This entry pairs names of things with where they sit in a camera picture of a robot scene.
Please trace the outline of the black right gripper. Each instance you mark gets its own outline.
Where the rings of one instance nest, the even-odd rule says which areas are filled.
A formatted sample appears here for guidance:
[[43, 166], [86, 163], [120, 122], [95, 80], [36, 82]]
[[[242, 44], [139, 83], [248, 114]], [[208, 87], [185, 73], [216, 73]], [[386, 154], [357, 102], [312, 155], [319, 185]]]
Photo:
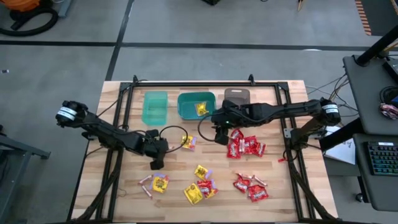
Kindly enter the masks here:
[[238, 117], [233, 113], [235, 109], [238, 109], [237, 104], [232, 101], [223, 101], [221, 108], [213, 113], [211, 122], [216, 131], [215, 143], [225, 146], [229, 143], [228, 130], [238, 127]]

